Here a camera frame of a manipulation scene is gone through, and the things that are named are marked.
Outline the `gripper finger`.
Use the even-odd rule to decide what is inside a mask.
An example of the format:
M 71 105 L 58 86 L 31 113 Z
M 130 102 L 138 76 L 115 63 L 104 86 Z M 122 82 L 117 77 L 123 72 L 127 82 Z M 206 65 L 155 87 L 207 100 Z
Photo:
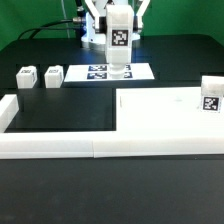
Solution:
M 85 4 L 93 18 L 93 29 L 96 33 L 106 33 L 106 17 L 101 16 L 92 0 L 85 0 Z
M 151 0 L 138 0 L 139 8 L 134 15 L 133 31 L 140 33 L 143 29 L 143 15 L 146 12 Z

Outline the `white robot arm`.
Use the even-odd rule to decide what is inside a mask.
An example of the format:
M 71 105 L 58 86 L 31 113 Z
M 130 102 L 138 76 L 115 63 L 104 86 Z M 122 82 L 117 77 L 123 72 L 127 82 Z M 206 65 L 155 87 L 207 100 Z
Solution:
M 84 16 L 86 33 L 81 37 L 84 48 L 104 51 L 107 43 L 128 45 L 139 40 L 143 16 L 151 0 L 84 0 L 88 12 Z

